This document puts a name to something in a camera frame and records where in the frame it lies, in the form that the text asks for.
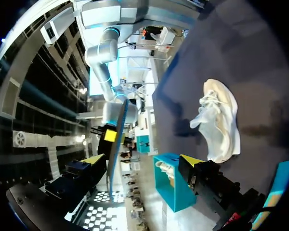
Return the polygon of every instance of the blue box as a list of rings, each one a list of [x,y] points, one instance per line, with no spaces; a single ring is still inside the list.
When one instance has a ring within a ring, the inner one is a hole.
[[[137,151],[139,153],[149,153],[150,152],[150,143],[149,136],[136,136]]]
[[[174,187],[170,185],[167,174],[156,167],[157,161],[163,161],[174,167]],[[177,154],[167,153],[154,156],[155,188],[173,212],[178,212],[196,203],[196,196],[181,176],[178,166],[179,155]]]

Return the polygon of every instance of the table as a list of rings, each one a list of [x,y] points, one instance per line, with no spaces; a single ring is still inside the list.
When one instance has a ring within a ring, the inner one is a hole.
[[[153,94],[159,153],[207,159],[207,144],[189,121],[203,83],[224,83],[238,103],[241,154],[221,171],[241,192],[268,194],[277,164],[289,160],[289,63],[260,15],[244,0],[212,0],[189,31]],[[195,208],[217,217],[199,199]]]

